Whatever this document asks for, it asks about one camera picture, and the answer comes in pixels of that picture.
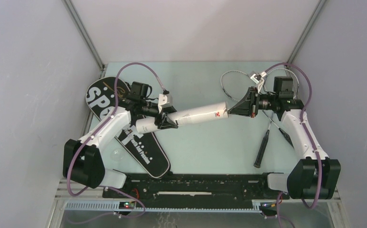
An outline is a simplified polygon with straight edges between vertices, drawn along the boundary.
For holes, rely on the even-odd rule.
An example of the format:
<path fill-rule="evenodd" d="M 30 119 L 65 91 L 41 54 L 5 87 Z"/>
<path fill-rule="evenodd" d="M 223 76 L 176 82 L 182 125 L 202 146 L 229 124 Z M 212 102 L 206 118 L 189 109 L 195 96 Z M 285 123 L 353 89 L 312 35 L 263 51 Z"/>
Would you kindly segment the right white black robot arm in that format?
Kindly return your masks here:
<path fill-rule="evenodd" d="M 272 93 L 261 93 L 264 76 L 254 74 L 251 80 L 255 86 L 248 88 L 244 97 L 232 108 L 229 114 L 255 117 L 261 110 L 271 110 L 278 117 L 288 134 L 298 163 L 289 174 L 268 173 L 267 180 L 258 185 L 258 192 L 265 199 L 277 191 L 288 193 L 293 199 L 329 200 L 333 197 L 341 165 L 331 159 L 319 146 L 307 118 L 305 106 L 294 97 L 293 79 L 277 76 Z"/>

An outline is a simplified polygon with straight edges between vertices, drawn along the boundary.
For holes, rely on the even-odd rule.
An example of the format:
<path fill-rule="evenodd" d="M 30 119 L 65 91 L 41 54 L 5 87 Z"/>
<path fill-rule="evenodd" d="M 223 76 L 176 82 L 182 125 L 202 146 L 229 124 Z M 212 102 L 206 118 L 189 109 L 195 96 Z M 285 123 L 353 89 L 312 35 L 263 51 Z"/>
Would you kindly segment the white shuttlecock tube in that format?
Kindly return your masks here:
<path fill-rule="evenodd" d="M 202 107 L 177 111 L 170 114 L 170 118 L 178 126 L 190 124 L 199 124 L 208 121 L 222 120 L 228 118 L 226 102 L 206 105 Z M 136 121 L 136 129 L 138 133 L 145 134 L 160 131 L 157 128 L 157 121 L 154 117 L 146 117 Z"/>

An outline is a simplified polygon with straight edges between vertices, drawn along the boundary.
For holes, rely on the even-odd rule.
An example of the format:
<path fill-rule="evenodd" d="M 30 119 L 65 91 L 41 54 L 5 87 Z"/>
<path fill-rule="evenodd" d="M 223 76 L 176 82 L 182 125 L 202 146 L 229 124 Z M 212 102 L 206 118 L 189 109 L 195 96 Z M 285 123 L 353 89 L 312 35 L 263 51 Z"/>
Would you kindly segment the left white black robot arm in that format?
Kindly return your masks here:
<path fill-rule="evenodd" d="M 70 139 L 64 147 L 63 175 L 89 188 L 113 187 L 121 198 L 130 196 L 132 185 L 127 174 L 104 163 L 105 150 L 112 140 L 120 145 L 153 178 L 170 171 L 170 161 L 155 133 L 139 133 L 137 124 L 158 114 L 157 104 L 149 96 L 152 87 L 132 85 L 114 77 L 90 85 L 86 103 L 99 120 L 89 133 Z"/>

